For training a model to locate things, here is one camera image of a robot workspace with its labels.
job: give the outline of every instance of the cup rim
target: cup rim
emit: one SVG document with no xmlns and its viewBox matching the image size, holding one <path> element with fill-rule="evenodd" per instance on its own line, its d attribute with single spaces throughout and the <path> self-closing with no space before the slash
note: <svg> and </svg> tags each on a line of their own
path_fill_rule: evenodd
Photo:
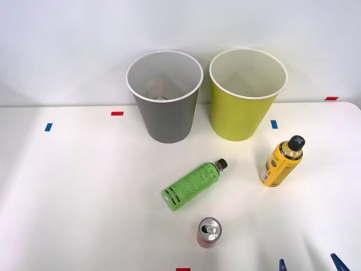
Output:
<svg viewBox="0 0 361 271">
<path fill-rule="evenodd" d="M 145 58 L 149 55 L 152 55 L 152 54 L 157 54 L 157 53 L 177 53 L 177 54 L 182 54 L 184 56 L 187 56 L 189 57 L 190 59 L 192 59 L 199 67 L 199 70 L 201 71 L 201 76 L 200 76 L 200 80 L 199 80 L 199 83 L 198 85 L 190 92 L 188 92 L 186 95 L 184 96 L 181 96 L 181 97 L 178 97 L 178 98 L 175 98 L 175 99 L 172 99 L 172 100 L 153 100 L 153 99 L 149 99 L 149 98 L 146 98 L 144 96 L 141 96 L 139 93 L 137 93 L 129 84 L 129 80 L 128 80 L 128 75 L 129 75 L 129 71 L 130 69 L 133 67 L 133 65 L 141 60 L 142 58 Z M 150 53 L 147 53 L 147 54 L 144 54 L 144 55 L 141 55 L 140 57 L 138 57 L 137 59 L 135 59 L 128 67 L 127 71 L 126 71 L 126 75 L 125 75 L 125 81 L 126 81 L 126 84 L 128 86 L 128 88 L 130 89 L 130 91 L 137 97 L 139 97 L 140 99 L 143 99 L 143 100 L 147 100 L 149 102 L 153 102 L 153 103 L 171 103 L 171 102 L 177 102 L 179 100 L 182 100 L 182 99 L 185 99 L 189 96 L 191 96 L 194 92 L 196 92 L 200 85 L 202 84 L 203 82 L 203 69 L 202 69 L 202 66 L 201 64 L 199 64 L 199 62 L 194 58 L 192 57 L 191 55 L 188 55 L 186 53 L 183 53 L 183 52 L 180 52 L 180 51 L 176 51 L 176 50 L 158 50 L 158 51 L 153 51 L 153 52 L 150 52 Z"/>
<path fill-rule="evenodd" d="M 285 80 L 284 80 L 284 84 L 283 86 L 276 92 L 270 94 L 270 95 L 267 95 L 267 96 L 261 96 L 261 97 L 248 97 L 248 96 L 242 96 L 242 95 L 238 95 L 238 94 L 235 94 L 229 90 L 226 90 L 223 86 L 221 86 L 213 77 L 213 74 L 212 74 L 212 66 L 213 66 L 213 63 L 214 61 L 220 57 L 221 55 L 223 54 L 226 54 L 226 53 L 229 53 L 231 51 L 241 51 L 241 50 L 250 50 L 250 51 L 255 51 L 255 52 L 258 52 L 258 53 L 261 53 L 261 54 L 265 54 L 271 58 L 273 58 L 273 60 L 275 60 L 278 64 L 280 64 L 280 66 L 282 67 L 284 73 L 285 73 Z M 254 48 L 233 48 L 233 49 L 228 49 L 226 51 L 223 51 L 223 52 L 220 52 L 218 55 L 216 55 L 212 61 L 210 62 L 210 65 L 209 65 L 209 75 L 210 75 L 210 78 L 212 79 L 212 81 L 215 83 L 215 85 L 217 87 L 219 87 L 221 90 L 223 90 L 224 92 L 234 96 L 234 97 L 237 97 L 237 98 L 242 98 L 242 99 L 249 99 L 249 100 L 263 100 L 263 99 L 267 99 L 267 98 L 271 98 L 273 96 L 276 96 L 278 94 L 280 94 L 281 91 L 284 90 L 284 87 L 285 85 L 287 84 L 288 82 L 288 73 L 287 73 L 287 70 L 286 70 L 286 67 L 284 66 L 284 64 L 279 60 L 277 59 L 276 57 L 274 57 L 273 55 L 267 53 L 267 52 L 264 52 L 262 50 L 258 50 L 258 49 L 254 49 Z"/>
</svg>

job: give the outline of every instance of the yellow-green cup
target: yellow-green cup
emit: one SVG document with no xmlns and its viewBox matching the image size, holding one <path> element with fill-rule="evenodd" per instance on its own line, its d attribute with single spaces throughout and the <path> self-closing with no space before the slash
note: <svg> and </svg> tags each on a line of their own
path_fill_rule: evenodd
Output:
<svg viewBox="0 0 361 271">
<path fill-rule="evenodd" d="M 214 131 L 230 141 L 251 137 L 287 83 L 285 66 L 256 49 L 231 49 L 210 63 Z"/>
</svg>

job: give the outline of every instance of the gray cup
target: gray cup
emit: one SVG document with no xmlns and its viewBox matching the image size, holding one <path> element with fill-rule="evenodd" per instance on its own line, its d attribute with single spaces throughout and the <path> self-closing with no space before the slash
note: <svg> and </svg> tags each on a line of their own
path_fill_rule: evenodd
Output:
<svg viewBox="0 0 361 271">
<path fill-rule="evenodd" d="M 174 143 L 190 133 L 202 80 L 198 61 L 178 51 L 143 55 L 130 65 L 126 83 L 153 139 Z"/>
</svg>

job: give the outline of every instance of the plastic bottle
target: plastic bottle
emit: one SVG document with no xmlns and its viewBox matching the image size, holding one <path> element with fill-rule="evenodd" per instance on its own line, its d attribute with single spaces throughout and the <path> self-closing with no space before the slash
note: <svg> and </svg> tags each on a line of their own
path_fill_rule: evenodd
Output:
<svg viewBox="0 0 361 271">
<path fill-rule="evenodd" d="M 215 163 L 204 163 L 164 189 L 162 195 L 169 207 L 175 211 L 217 182 L 219 173 L 226 167 L 225 159 L 220 159 Z"/>
<path fill-rule="evenodd" d="M 278 144 L 261 170 L 262 183 L 272 187 L 279 185 L 301 162 L 304 145 L 305 139 L 300 135 Z"/>
</svg>

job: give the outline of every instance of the blue tape marker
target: blue tape marker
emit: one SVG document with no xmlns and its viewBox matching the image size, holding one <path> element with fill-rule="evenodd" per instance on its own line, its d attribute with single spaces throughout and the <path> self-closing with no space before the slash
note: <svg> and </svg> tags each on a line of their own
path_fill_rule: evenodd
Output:
<svg viewBox="0 0 361 271">
<path fill-rule="evenodd" d="M 280 271 L 287 271 L 287 267 L 286 267 L 286 264 L 284 263 L 284 260 L 281 259 L 280 260 Z"/>
<path fill-rule="evenodd" d="M 350 271 L 350 269 L 347 268 L 347 266 L 341 261 L 339 257 L 337 257 L 335 253 L 331 254 L 331 258 L 337 268 L 337 271 Z"/>
<path fill-rule="evenodd" d="M 50 132 L 51 127 L 52 127 L 52 123 L 48 123 L 45 127 L 45 131 Z"/>
<path fill-rule="evenodd" d="M 271 125 L 272 125 L 272 128 L 273 128 L 273 129 L 278 129 L 277 121 L 271 120 Z"/>
</svg>

